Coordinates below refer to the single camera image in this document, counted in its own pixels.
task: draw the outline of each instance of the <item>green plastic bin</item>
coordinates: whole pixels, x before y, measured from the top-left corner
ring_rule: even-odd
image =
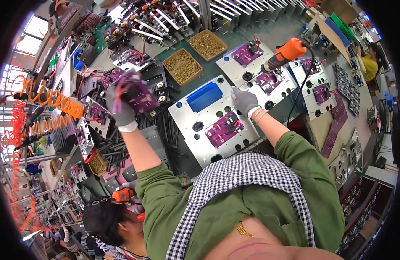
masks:
[[[332,13],[330,18],[333,20],[333,22],[337,25],[337,27],[346,35],[346,37],[349,40],[356,39],[356,36],[353,34],[353,32],[350,30],[350,28],[347,26],[346,23],[343,22],[343,20],[338,17],[335,13]]]

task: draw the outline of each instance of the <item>woman in yellow shirt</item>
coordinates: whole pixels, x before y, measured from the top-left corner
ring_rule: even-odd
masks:
[[[369,54],[365,54],[362,52],[360,46],[357,46],[357,55],[362,57],[365,68],[365,71],[362,69],[362,73],[365,81],[369,82],[373,80],[385,61],[383,51],[376,43],[371,42],[369,44]]]

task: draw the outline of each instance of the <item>yellow shirt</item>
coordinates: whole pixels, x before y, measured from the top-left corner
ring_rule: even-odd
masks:
[[[378,65],[370,58],[370,54],[366,54],[362,58],[363,64],[365,65],[366,72],[363,73],[366,81],[371,81],[376,76]]]

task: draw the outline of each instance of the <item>black power cord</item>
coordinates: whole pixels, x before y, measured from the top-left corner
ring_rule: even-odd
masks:
[[[297,101],[298,96],[300,95],[301,91],[303,90],[304,84],[306,83],[307,78],[308,78],[308,76],[310,75],[311,69],[312,69],[312,67],[314,66],[314,62],[315,62],[314,52],[313,52],[313,50],[311,49],[310,45],[307,44],[307,43],[305,43],[305,42],[301,43],[301,45],[304,46],[304,47],[306,47],[306,48],[311,52],[311,65],[310,65],[310,69],[307,71],[307,74],[305,75],[305,79],[304,79],[304,81],[303,81],[302,84],[301,84],[301,87],[300,87],[300,89],[299,89],[299,91],[298,91],[298,94],[295,96],[294,102],[292,103],[291,111],[289,112],[289,114],[288,114],[288,120],[286,121],[286,127],[287,127],[287,128],[288,128],[288,124],[289,124],[289,119],[291,118],[292,111],[293,111],[294,108],[295,108],[295,102]]]

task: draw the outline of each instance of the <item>bracelet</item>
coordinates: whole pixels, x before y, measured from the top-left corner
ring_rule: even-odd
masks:
[[[259,120],[266,114],[266,112],[264,111],[264,113],[259,117],[258,121],[256,121],[256,124],[259,123]]]
[[[255,116],[252,118],[252,120],[255,120],[255,118],[259,115],[259,113],[261,112],[261,111],[264,111],[262,108],[260,108],[260,109],[258,109],[257,110],[257,113],[255,114]]]

